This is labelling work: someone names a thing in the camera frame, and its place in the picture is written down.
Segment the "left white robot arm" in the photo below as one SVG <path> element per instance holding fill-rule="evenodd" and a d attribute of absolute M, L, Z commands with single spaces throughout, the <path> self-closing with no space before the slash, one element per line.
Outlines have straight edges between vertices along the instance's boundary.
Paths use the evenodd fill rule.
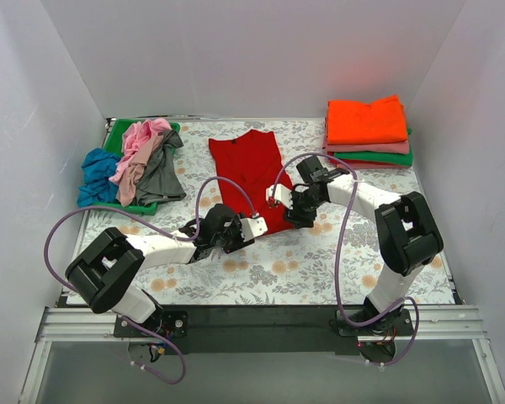
<path fill-rule="evenodd" d="M 99 234 L 66 269 L 66 279 L 95 314 L 112 311 L 133 321 L 146 337 L 167 336 L 175 326 L 148 292 L 133 285 L 145 268 L 191 264 L 254 244 L 268 230 L 263 217 L 247 217 L 217 204 L 206 216 L 193 219 L 171 233 L 127 236 L 110 227 Z"/>

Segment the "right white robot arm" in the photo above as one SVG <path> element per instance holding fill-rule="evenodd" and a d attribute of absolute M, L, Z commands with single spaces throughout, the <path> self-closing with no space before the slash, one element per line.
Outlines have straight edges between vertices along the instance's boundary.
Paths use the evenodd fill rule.
<path fill-rule="evenodd" d="M 422 268 L 443 251 L 444 242 L 424 196 L 418 192 L 398 194 L 376 188 L 358 179 L 345 162 L 329 169 L 322 154 L 294 157 L 301 181 L 288 188 L 274 183 L 266 200 L 284 206 L 284 218 L 296 228 L 310 227 L 316 210 L 326 203 L 345 207 L 343 221 L 355 212 L 376 228 L 383 267 L 375 287 L 361 309 L 349 315 L 343 307 L 341 284 L 334 280 L 338 312 L 333 322 L 339 329 L 387 332 L 410 298 L 407 292 Z"/>

